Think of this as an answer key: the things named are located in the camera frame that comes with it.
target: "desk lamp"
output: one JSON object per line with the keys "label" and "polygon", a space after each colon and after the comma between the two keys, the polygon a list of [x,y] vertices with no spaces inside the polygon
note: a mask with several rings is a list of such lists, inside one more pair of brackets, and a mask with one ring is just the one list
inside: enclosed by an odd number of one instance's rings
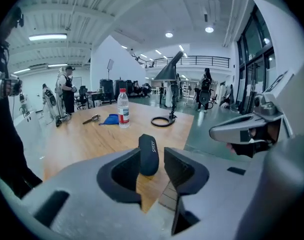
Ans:
{"label": "desk lamp", "polygon": [[[176,81],[176,64],[182,58],[183,52],[179,51],[177,55],[167,64],[161,72],[154,78],[155,81],[171,81],[171,90],[173,93],[172,98],[172,110],[169,115],[156,116],[151,119],[151,124],[158,127],[167,127],[175,122],[176,116],[174,112],[176,110],[176,96],[178,95],[178,85]],[[154,120],[161,119],[167,121],[166,124],[158,124]]]}

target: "metal railing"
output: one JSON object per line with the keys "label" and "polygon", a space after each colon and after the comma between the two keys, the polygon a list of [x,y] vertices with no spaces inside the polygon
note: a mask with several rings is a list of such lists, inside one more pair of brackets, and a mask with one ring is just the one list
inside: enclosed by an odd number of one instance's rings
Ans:
{"label": "metal railing", "polygon": [[[164,67],[166,66],[173,57],[169,58],[159,58],[155,59],[154,61],[146,61],[145,67],[152,68],[153,67]],[[216,67],[223,67],[229,68],[230,66],[230,58],[226,57],[216,57],[216,56],[188,56],[182,57],[177,65],[202,65],[202,66],[216,66]]]}

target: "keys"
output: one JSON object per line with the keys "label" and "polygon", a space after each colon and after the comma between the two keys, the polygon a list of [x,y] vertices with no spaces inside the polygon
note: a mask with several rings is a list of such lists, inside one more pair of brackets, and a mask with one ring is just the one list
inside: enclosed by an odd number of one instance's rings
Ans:
{"label": "keys", "polygon": [[90,123],[90,122],[98,122],[101,120],[101,116],[99,114],[95,114],[92,116],[91,119],[88,119],[87,121],[83,122],[83,124],[87,124],[87,123]]}

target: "cable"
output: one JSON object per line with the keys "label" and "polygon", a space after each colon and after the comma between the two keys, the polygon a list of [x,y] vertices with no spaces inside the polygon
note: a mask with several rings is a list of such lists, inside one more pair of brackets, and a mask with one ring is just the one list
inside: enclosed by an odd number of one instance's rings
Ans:
{"label": "cable", "polygon": [[15,107],[15,96],[13,96],[14,102],[13,102],[13,112],[12,112],[12,116],[13,116],[13,121],[14,121],[14,107]]}

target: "lamp base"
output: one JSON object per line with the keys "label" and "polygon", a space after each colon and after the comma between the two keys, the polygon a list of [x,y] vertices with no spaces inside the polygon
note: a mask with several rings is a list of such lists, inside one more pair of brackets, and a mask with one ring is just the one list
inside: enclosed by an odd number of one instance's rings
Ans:
{"label": "lamp base", "polygon": [[[158,123],[154,122],[154,120],[157,120],[157,119],[165,120],[165,121],[167,121],[167,123],[158,124]],[[154,126],[157,126],[157,127],[168,127],[168,126],[174,124],[174,122],[175,122],[175,118],[171,118],[170,115],[156,116],[151,119],[151,124]]]}

